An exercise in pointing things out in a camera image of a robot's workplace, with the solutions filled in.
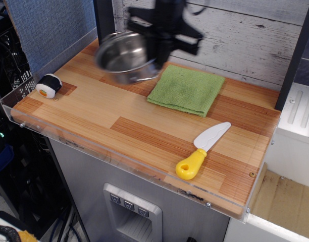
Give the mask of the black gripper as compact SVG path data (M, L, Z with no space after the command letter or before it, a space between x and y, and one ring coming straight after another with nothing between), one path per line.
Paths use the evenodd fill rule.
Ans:
M203 35L183 19L186 1L155 1L153 9L129 7L128 29L146 38L148 60L162 68L174 50L196 55Z

